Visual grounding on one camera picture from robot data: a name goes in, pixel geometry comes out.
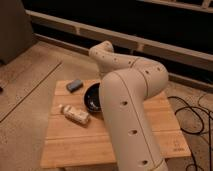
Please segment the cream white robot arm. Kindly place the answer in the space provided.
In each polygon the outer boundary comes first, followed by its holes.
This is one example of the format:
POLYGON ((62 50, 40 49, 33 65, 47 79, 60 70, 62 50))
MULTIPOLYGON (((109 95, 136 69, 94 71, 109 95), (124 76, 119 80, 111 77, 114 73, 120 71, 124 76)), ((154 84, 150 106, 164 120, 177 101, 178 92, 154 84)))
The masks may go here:
POLYGON ((167 69, 118 54, 108 41, 90 48, 89 56, 99 68, 100 105, 119 171, 168 171, 144 111, 144 101, 165 89, 167 69))

